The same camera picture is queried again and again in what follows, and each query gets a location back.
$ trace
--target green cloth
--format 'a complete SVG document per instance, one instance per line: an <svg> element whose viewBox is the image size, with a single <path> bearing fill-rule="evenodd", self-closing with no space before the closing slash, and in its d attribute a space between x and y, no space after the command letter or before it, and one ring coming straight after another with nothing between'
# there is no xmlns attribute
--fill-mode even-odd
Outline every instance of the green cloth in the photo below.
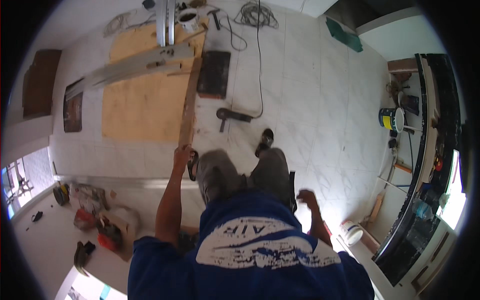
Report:
<svg viewBox="0 0 480 300"><path fill-rule="evenodd" d="M356 52L362 52L363 48L357 35L343 31L339 23L327 18L327 27L330 34L339 42L347 45Z"/></svg>

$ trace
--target black sandal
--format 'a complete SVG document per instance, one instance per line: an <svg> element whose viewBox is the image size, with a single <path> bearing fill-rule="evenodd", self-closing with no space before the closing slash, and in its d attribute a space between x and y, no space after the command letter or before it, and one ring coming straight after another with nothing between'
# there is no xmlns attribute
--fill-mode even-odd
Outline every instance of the black sandal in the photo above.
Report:
<svg viewBox="0 0 480 300"><path fill-rule="evenodd" d="M187 162L187 170L188 170L188 176L190 177L191 181L196 181L197 177L193 175L192 170L193 166L195 166L198 162L198 152L195 150L192 151L194 153L193 158Z"/></svg>
<svg viewBox="0 0 480 300"><path fill-rule="evenodd" d="M257 146L257 150L255 150L255 156L258 157L260 155L260 151L270 149L273 144L273 131L270 128L267 128L262 133L262 139Z"/></svg>

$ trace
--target gray pants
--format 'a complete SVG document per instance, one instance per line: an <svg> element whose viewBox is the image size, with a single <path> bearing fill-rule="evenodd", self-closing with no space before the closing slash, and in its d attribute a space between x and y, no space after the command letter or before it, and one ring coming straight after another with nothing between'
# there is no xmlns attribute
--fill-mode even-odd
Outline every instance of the gray pants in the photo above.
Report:
<svg viewBox="0 0 480 300"><path fill-rule="evenodd" d="M205 204L225 200L238 192L258 189L273 194L289 205L290 185L287 161L282 150L270 148L260 153L251 175L240 175L224 150L203 154L197 166L197 181Z"/></svg>

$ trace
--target white bucket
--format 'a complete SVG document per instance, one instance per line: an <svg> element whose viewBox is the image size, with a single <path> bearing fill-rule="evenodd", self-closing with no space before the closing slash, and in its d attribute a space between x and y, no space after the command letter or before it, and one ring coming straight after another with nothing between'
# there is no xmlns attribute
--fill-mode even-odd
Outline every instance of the white bucket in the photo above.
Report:
<svg viewBox="0 0 480 300"><path fill-rule="evenodd" d="M363 230L350 220L346 220L340 225L340 231L343 240L349 247L358 243L363 235Z"/></svg>
<svg viewBox="0 0 480 300"><path fill-rule="evenodd" d="M181 11L178 21L186 33L194 33L199 27L200 17L195 8L187 8Z"/></svg>

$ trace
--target man's arm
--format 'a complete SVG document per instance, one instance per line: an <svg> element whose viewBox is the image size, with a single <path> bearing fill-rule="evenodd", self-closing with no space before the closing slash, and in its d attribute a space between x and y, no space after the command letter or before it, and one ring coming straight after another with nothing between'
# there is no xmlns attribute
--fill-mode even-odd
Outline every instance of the man's arm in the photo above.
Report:
<svg viewBox="0 0 480 300"><path fill-rule="evenodd" d="M310 228L310 235L316 237L317 239L321 239L325 244L331 247L332 242L330 241L330 236L328 235L324 221L320 215L320 208L318 207L315 194L309 190L301 190L297 196L297 199L303 203L306 203L312 212L312 226Z"/></svg>
<svg viewBox="0 0 480 300"><path fill-rule="evenodd" d="M171 243L175 248L178 248L181 222L180 185L190 151L190 145L175 150L172 174L156 211L155 237Z"/></svg>

